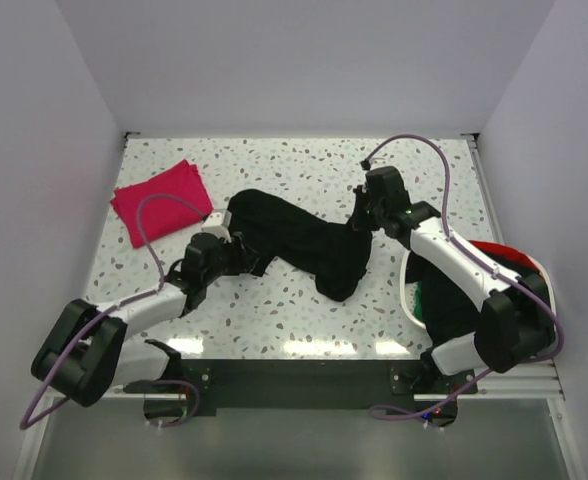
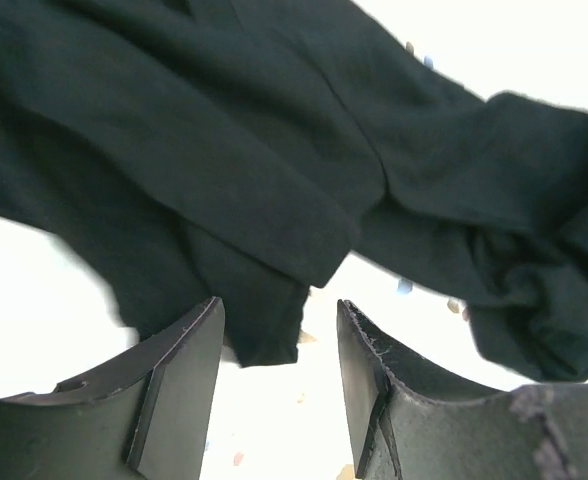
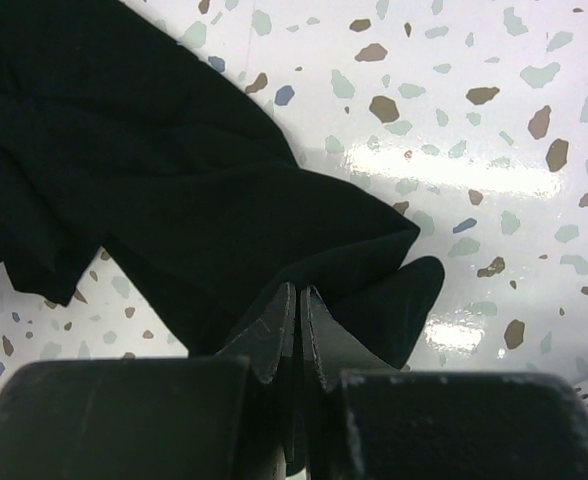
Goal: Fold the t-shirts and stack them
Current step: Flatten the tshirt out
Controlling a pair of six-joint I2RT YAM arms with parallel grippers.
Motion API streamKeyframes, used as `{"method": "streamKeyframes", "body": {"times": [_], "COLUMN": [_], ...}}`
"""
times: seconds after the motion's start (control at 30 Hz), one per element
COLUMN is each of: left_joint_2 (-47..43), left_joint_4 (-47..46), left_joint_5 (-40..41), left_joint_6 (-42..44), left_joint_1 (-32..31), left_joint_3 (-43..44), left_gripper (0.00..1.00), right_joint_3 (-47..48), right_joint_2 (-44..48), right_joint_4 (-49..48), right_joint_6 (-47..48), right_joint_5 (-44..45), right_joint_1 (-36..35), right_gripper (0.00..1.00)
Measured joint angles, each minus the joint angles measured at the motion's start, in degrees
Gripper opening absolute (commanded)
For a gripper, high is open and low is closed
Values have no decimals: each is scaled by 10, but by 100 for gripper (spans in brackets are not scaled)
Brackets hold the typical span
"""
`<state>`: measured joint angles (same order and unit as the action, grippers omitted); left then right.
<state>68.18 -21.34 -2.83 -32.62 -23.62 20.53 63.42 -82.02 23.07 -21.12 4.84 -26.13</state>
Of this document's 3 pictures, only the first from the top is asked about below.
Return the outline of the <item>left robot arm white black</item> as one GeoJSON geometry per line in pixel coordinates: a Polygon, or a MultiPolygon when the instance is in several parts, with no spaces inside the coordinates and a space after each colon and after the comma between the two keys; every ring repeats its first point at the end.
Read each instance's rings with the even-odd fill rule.
{"type": "Polygon", "coordinates": [[[218,278],[248,274],[259,259],[239,233],[229,240],[194,235],[161,286],[112,305],[69,302],[36,354],[32,376],[83,407],[93,405],[115,384],[129,338],[196,310],[218,278]]]}

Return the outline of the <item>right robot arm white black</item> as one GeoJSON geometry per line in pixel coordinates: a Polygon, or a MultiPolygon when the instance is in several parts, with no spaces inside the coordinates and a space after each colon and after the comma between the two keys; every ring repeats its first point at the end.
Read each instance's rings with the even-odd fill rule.
{"type": "Polygon", "coordinates": [[[522,363],[551,358],[563,345],[548,285],[492,260],[447,224],[444,213],[410,199],[391,166],[366,173],[355,190],[356,224],[381,230],[427,261],[471,301],[479,317],[473,332],[447,340],[423,356],[422,386],[443,392],[465,370],[505,373],[522,363]]]}

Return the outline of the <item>black t shirt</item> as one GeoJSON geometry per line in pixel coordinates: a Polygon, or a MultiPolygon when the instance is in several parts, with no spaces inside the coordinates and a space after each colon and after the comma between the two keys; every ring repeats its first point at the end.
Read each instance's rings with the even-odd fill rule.
{"type": "Polygon", "coordinates": [[[372,233],[350,223],[325,221],[277,196],[257,189],[233,195],[229,229],[259,254],[252,274],[261,277],[275,258],[314,276],[317,291],[341,302],[367,273],[372,233]]]}

